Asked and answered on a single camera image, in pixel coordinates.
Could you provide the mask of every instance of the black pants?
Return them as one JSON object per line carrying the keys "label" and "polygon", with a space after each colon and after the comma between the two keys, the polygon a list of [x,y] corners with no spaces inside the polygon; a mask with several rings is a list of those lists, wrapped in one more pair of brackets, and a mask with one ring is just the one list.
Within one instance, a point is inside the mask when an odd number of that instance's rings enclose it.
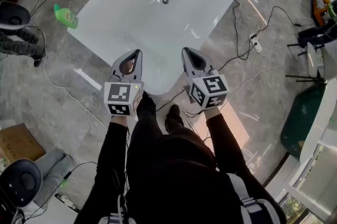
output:
{"label": "black pants", "polygon": [[337,25],[332,19],[321,27],[313,27],[299,32],[299,43],[311,43],[312,45],[326,44],[337,38]]}
{"label": "black pants", "polygon": [[[158,126],[154,102],[149,97],[143,97],[143,100],[146,100],[148,106],[137,109],[138,122],[132,132],[130,150],[143,142],[163,135]],[[165,127],[168,134],[175,133],[193,136],[194,139],[199,139],[203,143],[202,139],[194,131],[184,127],[183,120],[178,115],[168,114]]]}
{"label": "black pants", "polygon": [[[22,40],[12,40],[8,37],[12,35]],[[44,56],[44,47],[38,44],[38,37],[26,28],[0,29],[0,52],[9,55],[26,55],[37,60]]]}

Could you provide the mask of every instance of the black shoe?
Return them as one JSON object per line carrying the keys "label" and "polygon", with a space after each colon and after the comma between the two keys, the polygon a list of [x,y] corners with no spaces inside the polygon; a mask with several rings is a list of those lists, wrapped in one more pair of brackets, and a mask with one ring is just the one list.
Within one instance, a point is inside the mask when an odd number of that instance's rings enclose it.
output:
{"label": "black shoe", "polygon": [[165,129],[170,133],[173,129],[177,127],[184,127],[184,121],[180,117],[180,109],[177,104],[171,106],[165,120]]}
{"label": "black shoe", "polygon": [[170,111],[168,112],[168,115],[177,115],[180,116],[180,109],[177,104],[174,104],[170,107]]}
{"label": "black shoe", "polygon": [[34,67],[40,66],[41,62],[42,62],[42,58],[40,58],[40,59],[35,59],[35,60],[34,60]]}

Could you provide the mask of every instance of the chair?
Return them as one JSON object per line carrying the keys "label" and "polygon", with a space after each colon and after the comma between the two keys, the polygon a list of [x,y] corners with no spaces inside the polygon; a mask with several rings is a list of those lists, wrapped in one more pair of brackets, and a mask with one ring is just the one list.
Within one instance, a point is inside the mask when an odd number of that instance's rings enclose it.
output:
{"label": "chair", "polygon": [[31,15],[25,7],[11,2],[0,3],[0,28],[19,29],[30,21]]}
{"label": "chair", "polygon": [[[318,58],[316,54],[317,49],[321,49],[324,62],[324,77],[318,77]],[[309,76],[286,75],[286,77],[301,78],[304,80],[296,80],[296,82],[314,82],[324,83],[337,77],[337,61],[329,54],[324,45],[313,47],[312,44],[307,43],[306,52],[300,55],[308,55],[308,74]]]}
{"label": "chair", "polygon": [[42,185],[38,166],[28,159],[10,164],[0,175],[1,223],[24,223],[21,208],[27,206]]}

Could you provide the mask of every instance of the white bathtub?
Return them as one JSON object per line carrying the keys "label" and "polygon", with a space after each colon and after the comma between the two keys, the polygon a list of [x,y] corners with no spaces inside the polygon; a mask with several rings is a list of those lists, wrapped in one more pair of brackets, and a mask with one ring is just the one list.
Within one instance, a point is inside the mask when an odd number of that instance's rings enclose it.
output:
{"label": "white bathtub", "polygon": [[169,1],[90,0],[78,14],[78,28],[68,31],[110,65],[141,49],[145,90],[164,94],[183,72],[182,48],[200,49],[233,2]]}

